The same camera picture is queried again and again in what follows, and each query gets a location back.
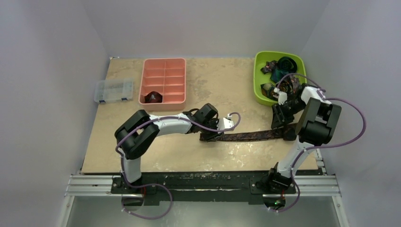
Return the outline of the brown patterned necktie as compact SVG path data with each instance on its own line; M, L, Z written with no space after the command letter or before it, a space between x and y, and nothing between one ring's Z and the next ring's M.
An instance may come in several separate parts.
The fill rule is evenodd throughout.
M216 138L207 138L205 134L200 135L200 141L204 142L253 142L283 139L284 141L294 141L296 139L296 123L288 124L283 127L264 131L241 132L224 134L221 133Z

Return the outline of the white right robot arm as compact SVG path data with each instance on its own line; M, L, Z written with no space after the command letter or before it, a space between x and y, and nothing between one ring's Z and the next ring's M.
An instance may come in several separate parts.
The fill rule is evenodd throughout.
M296 113L303 113L296 124L293 147L270 169L265 180L270 192L287 190L307 156L318 146L331 141L342 111L339 105L326 100L323 91L317 87L302 86L292 100L278 88L274 92L278 94L278 103L272 106L272 129L286 126L293 122Z

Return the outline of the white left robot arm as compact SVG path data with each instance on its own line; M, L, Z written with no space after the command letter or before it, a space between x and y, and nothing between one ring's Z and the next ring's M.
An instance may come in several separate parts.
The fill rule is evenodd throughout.
M157 116L138 110L114 133L117 152L122 157L122 186L128 193L141 187L141 157L156 137L169 134L200 133L206 141L215 141L223 130L234 125L227 118L219 118L217 109L207 103L200 109L191 109L177 115Z

